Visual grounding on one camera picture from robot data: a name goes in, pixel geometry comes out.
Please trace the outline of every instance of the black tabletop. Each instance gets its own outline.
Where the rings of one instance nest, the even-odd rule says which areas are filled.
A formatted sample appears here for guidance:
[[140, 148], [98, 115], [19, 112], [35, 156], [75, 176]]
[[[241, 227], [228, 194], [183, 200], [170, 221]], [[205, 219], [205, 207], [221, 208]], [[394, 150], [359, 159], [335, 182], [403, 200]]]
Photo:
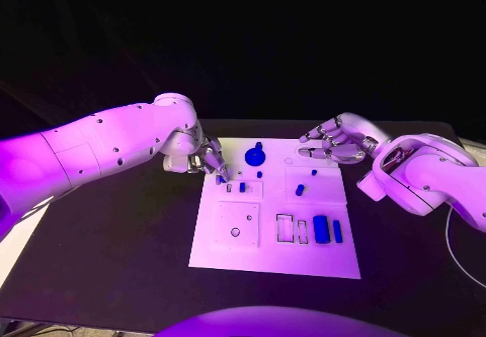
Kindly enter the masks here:
[[[204, 120], [218, 137], [299, 138], [319, 121]], [[380, 122], [394, 135], [452, 127]], [[0, 290], [0, 317], [156, 332], [224, 308], [283, 305], [326, 311], [413, 336], [483, 336], [486, 289], [447, 252], [449, 207], [407, 213], [355, 183], [371, 161], [343, 166], [362, 279], [189, 267], [204, 174], [163, 171], [163, 156], [82, 186], [51, 205]], [[486, 281], [486, 234], [453, 215], [457, 259]]]

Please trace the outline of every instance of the blue shape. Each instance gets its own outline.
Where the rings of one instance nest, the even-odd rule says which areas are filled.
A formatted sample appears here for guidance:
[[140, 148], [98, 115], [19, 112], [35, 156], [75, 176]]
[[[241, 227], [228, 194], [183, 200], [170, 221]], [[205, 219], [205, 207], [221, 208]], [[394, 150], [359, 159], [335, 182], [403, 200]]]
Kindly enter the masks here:
[[305, 186], [300, 184], [296, 189], [296, 195], [302, 196], [302, 192], [305, 191]]
[[245, 162], [251, 166], [260, 166], [266, 162], [266, 152], [261, 149], [261, 142], [257, 142], [256, 147], [245, 153]]
[[316, 243], [328, 244], [332, 241], [332, 235], [329, 234], [328, 217], [315, 216], [312, 221], [315, 223]]
[[339, 220], [335, 220], [332, 222], [332, 227], [335, 229], [336, 242], [341, 244], [342, 243], [342, 226], [339, 225]]

